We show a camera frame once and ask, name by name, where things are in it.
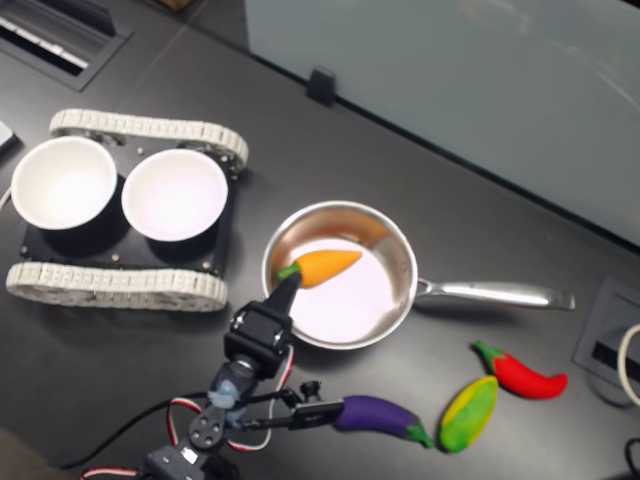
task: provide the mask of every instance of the red chili pepper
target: red chili pepper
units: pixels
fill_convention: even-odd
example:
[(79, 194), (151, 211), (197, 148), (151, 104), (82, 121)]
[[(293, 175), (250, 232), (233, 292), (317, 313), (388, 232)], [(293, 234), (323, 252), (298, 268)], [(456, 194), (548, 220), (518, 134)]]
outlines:
[(561, 373), (545, 377), (520, 363), (507, 352), (477, 341), (473, 346), (480, 352), (491, 373), (500, 385), (527, 398), (543, 399), (560, 395), (567, 386), (567, 375)]

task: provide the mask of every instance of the saucepan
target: saucepan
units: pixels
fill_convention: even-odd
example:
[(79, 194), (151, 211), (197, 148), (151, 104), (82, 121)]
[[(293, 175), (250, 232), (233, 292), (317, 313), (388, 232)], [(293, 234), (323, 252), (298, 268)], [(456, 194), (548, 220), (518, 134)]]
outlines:
[(570, 293), (511, 282), (437, 283), (418, 277), (404, 234), (387, 216), (355, 202), (304, 208), (275, 232), (262, 260), (262, 286), (314, 250), (358, 250), (362, 257), (327, 282), (298, 291), (291, 308), (293, 333), (318, 347), (350, 350), (376, 343), (402, 323), (417, 297), (448, 296), (520, 307), (572, 310)]

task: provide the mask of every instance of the purple eggplant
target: purple eggplant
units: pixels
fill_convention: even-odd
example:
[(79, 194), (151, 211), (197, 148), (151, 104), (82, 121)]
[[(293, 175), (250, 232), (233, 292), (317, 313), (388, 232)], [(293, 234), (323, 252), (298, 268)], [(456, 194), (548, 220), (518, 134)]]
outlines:
[(426, 448), (433, 446), (422, 421), (409, 410), (381, 398), (362, 395), (345, 397), (343, 401), (344, 410), (334, 423), (338, 430), (372, 430), (420, 442)]

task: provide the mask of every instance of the white ceramic bowl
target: white ceramic bowl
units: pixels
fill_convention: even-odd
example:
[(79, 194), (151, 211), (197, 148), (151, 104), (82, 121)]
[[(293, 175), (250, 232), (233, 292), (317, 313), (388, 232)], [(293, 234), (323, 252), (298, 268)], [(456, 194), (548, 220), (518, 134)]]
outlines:
[(133, 169), (122, 208), (145, 237), (177, 242), (201, 234), (220, 217), (229, 187), (220, 166), (192, 150), (165, 150)]
[(83, 137), (48, 140), (25, 155), (13, 172), (11, 198), (36, 227), (64, 230), (98, 216), (118, 183), (106, 148)]

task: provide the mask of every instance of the plastic food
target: plastic food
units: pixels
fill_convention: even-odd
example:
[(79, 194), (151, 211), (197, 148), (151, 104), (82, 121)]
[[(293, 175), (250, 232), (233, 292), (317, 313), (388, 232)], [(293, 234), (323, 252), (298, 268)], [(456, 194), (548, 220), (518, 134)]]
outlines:
[(419, 442), (426, 448), (433, 446), (420, 418), (409, 410), (381, 398), (362, 395), (345, 397), (343, 401), (344, 410), (334, 423), (338, 430), (371, 430)]
[(526, 398), (545, 399), (560, 395), (567, 386), (567, 375), (561, 373), (545, 377), (520, 363), (507, 352), (477, 341), (473, 346), (480, 352), (500, 385)]
[(349, 268), (361, 256), (362, 253), (356, 250), (318, 250), (309, 252), (298, 257), (288, 267), (284, 267), (276, 276), (278, 281), (281, 282), (293, 272), (300, 272), (302, 275), (300, 286), (303, 288), (315, 287)]
[(465, 387), (447, 408), (440, 423), (440, 445), (451, 453), (471, 445), (486, 426), (498, 394), (498, 380), (493, 375)]

